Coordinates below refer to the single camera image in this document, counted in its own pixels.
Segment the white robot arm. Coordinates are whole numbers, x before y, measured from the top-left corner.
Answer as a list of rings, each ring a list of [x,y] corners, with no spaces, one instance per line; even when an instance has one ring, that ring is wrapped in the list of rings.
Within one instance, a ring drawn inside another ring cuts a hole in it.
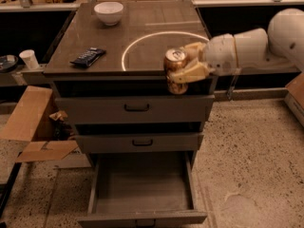
[[[186,67],[170,72],[176,84],[203,80],[211,74],[238,75],[248,69],[304,67],[304,11],[284,9],[267,29],[223,34],[199,44]]]

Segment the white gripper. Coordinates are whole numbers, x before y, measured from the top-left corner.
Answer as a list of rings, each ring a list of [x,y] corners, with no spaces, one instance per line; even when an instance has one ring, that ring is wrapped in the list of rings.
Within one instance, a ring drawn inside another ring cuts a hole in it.
[[[170,72],[168,78],[176,84],[204,80],[211,73],[211,68],[214,74],[227,76],[234,74],[238,67],[235,38],[231,34],[213,37],[207,44],[191,43],[182,46],[181,49],[186,52],[189,60],[197,59],[199,62]]]

